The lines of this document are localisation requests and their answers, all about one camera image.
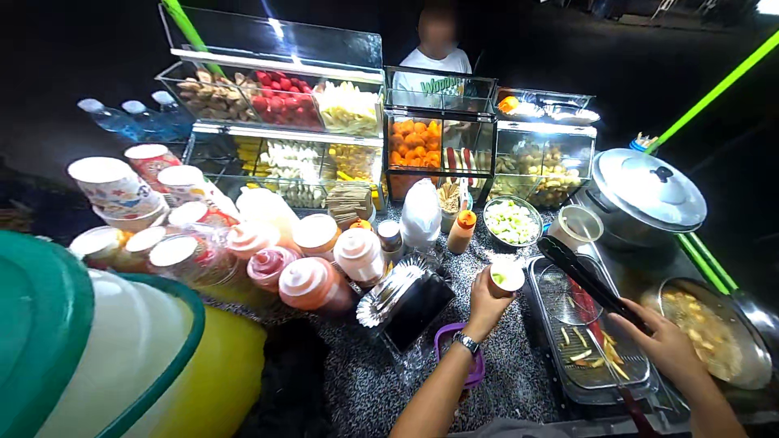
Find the pot lid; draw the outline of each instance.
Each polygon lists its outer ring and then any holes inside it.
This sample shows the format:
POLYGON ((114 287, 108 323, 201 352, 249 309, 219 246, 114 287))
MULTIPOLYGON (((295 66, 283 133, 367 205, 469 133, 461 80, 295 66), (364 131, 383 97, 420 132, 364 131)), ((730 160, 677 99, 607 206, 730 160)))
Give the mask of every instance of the pot lid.
POLYGON ((595 157, 593 178, 614 205, 665 231, 696 230, 706 219, 706 200, 683 173, 637 150, 611 149, 595 157))
POLYGON ((10 231, 0 245, 0 438, 35 436, 86 346, 92 282, 59 245, 10 231))

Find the wristwatch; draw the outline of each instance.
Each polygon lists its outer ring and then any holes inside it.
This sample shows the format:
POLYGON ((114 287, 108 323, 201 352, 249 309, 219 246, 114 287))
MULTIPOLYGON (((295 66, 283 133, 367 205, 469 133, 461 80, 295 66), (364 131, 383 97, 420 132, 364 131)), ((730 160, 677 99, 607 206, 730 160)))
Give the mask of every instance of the wristwatch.
POLYGON ((462 345, 465 345, 465 348, 470 350, 472 355, 475 355, 476 351, 479 350, 479 343, 471 339, 471 337, 463 334, 461 331, 455 333, 452 339, 460 342, 462 345))

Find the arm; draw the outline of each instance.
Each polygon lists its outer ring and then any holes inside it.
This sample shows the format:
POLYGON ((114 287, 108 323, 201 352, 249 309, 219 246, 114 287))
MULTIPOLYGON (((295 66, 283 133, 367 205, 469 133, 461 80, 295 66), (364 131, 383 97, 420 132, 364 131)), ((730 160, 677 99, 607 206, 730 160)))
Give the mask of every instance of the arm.
POLYGON ((652 337, 642 333, 621 316, 609 316, 647 353, 649 359, 682 392, 690 407, 690 424, 696 438, 728 436, 747 438, 725 397, 698 359, 693 343, 671 321, 652 309, 622 299, 654 331, 652 337))
MULTIPOLYGON (((513 296, 493 297, 487 289, 485 268, 471 285, 471 317, 463 334, 481 343, 498 323, 513 296)), ((453 342, 441 362, 400 414, 391 437, 445 436, 452 424, 457 401, 463 392, 468 367, 474 358, 460 342, 453 342)))

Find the person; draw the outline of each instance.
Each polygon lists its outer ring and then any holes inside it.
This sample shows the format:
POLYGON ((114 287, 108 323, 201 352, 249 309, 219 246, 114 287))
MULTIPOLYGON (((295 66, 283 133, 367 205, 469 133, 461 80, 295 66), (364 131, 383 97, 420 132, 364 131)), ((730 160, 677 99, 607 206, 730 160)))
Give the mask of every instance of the person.
MULTIPOLYGON (((417 32, 419 45, 400 63, 401 67, 471 74, 468 56, 457 48, 456 17, 451 8, 423 9, 417 32)), ((465 95, 467 80, 461 77, 396 72, 392 81, 393 89, 397 91, 392 92, 391 100, 396 105, 440 109, 445 104, 465 109, 469 103, 462 99, 442 101, 442 96, 465 95)), ((462 132, 470 127, 470 123, 444 121, 442 145, 459 149, 462 132)))
MULTIPOLYGON (((487 289, 488 276, 489 271, 485 268, 471 285, 471 315, 461 331, 477 343, 487 337, 514 300, 511 295, 493 296, 487 289)), ((693 436, 746 438, 744 429, 707 372, 705 364, 698 359, 687 335, 652 309, 646 309, 628 299, 623 298, 622 301, 641 317, 654 334, 647 336, 615 313, 610 313, 608 317, 646 352, 657 369, 681 391, 690 407, 693 436)), ((453 342, 433 373, 395 421, 389 436, 446 436, 472 360, 471 350, 465 344, 453 342)), ((458 433, 457 436, 556 438, 566 434, 535 423, 503 419, 495 420, 469 434, 458 433)))

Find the purple container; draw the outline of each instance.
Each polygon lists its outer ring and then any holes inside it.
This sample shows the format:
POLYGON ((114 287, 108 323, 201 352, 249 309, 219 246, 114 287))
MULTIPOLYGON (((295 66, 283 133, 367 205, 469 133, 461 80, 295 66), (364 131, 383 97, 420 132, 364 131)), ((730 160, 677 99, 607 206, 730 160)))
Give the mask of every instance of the purple container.
MULTIPOLYGON (((465 323, 452 323, 446 324, 438 330, 435 334, 435 361, 441 362, 442 348, 445 343, 452 344, 452 337, 457 331, 465 328, 465 323)), ((464 390, 470 390, 479 385, 485 378, 485 358, 481 355, 481 348, 476 351, 476 357, 474 357, 474 367, 471 373, 468 373, 468 377, 465 378, 464 390)))

